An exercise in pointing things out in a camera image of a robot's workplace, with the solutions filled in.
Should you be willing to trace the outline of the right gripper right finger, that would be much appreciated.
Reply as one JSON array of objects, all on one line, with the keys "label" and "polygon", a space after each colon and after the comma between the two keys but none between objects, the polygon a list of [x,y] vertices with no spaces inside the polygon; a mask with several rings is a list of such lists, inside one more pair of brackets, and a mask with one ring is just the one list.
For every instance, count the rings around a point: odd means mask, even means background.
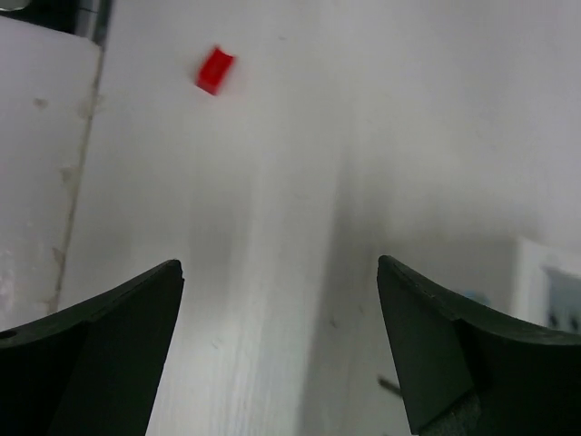
[{"label": "right gripper right finger", "polygon": [[577,435],[580,337],[505,315],[379,257],[380,307],[414,435]]}]

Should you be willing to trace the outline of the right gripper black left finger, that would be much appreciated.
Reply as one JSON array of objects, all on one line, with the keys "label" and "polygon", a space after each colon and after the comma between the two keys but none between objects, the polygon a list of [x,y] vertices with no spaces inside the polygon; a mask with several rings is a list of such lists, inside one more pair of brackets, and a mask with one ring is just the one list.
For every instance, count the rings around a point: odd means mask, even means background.
[{"label": "right gripper black left finger", "polygon": [[1,333],[4,435],[144,435],[180,309],[177,260]]}]

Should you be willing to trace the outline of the small red lego piece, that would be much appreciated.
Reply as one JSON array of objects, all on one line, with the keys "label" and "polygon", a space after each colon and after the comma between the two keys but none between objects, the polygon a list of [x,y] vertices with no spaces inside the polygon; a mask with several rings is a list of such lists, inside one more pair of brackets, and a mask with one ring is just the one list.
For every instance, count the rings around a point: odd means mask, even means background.
[{"label": "small red lego piece", "polygon": [[208,53],[195,76],[195,84],[211,95],[217,95],[237,58],[215,45]]}]

